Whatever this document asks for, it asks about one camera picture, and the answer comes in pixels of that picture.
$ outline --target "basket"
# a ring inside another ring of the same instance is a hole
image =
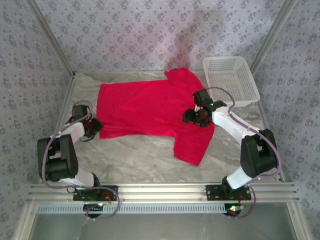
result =
[[[208,87],[227,90],[235,100],[235,107],[259,101],[255,80],[242,56],[212,56],[202,62]],[[221,90],[210,89],[209,94],[214,102],[222,100],[228,106],[232,105],[230,97]]]

